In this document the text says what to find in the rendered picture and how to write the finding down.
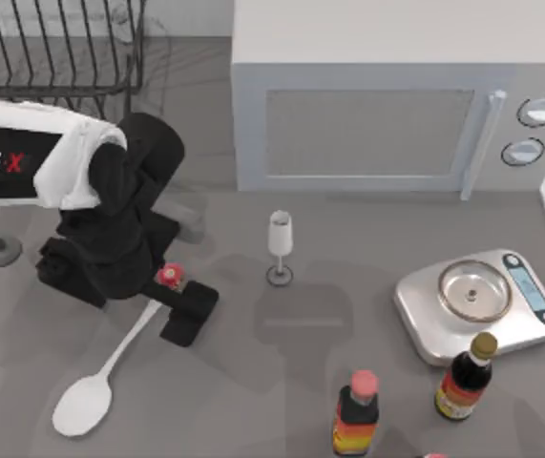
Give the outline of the microwave oven door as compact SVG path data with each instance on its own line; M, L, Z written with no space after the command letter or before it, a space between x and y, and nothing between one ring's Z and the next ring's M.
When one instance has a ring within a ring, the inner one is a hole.
M458 191L513 77L496 64L236 64L238 186Z

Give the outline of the white spoon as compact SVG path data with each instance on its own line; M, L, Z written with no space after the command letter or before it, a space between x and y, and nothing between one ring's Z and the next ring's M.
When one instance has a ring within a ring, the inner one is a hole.
M161 307L161 302L150 300L103 366L66 389L52 413L56 432L68 438L84 436L104 419L113 400L110 377L115 365Z

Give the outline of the silver kitchen scale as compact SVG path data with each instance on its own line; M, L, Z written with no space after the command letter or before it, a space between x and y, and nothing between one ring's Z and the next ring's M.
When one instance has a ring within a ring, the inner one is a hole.
M545 286L519 253L494 249L444 260L395 286L394 302L419 356L445 366L490 332L499 355L545 342Z

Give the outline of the dark bottle with gold cap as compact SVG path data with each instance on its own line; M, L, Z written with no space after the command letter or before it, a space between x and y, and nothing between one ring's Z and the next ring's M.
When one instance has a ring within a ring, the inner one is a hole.
M496 351L496 337L483 331L472 339L467 350L453 358L434 394L434 405L441 416L464 421L472 415L492 379Z

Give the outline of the dark bottle with pink cap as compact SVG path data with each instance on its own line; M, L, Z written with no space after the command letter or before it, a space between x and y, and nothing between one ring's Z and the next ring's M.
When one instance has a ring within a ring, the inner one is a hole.
M363 457L371 447L380 418L379 380L371 370L357 370L339 391L331 445L339 457Z

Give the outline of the white champagne glass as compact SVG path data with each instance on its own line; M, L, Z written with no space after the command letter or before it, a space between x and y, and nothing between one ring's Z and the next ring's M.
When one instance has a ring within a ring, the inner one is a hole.
M292 250L292 217L286 211L277 210L271 214L268 224L268 251L276 259L266 272L266 279L272 286L288 286L293 281L293 272L284 261Z

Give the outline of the pale microwave oven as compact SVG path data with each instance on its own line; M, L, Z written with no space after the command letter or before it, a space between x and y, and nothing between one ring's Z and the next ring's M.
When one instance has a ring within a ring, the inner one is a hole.
M545 126L516 117L545 95L545 0L235 0L232 68L255 63L496 64L514 69L507 99L475 182L476 192L531 192L545 179L534 164L500 154Z

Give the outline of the microwave knob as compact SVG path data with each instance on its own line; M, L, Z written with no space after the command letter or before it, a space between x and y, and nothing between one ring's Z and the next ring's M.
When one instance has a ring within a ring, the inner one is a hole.
M516 117L529 128L545 126L545 95L525 100L518 108Z
M536 163L544 154L545 145L537 138L527 138L507 144L500 157L510 167L523 167Z

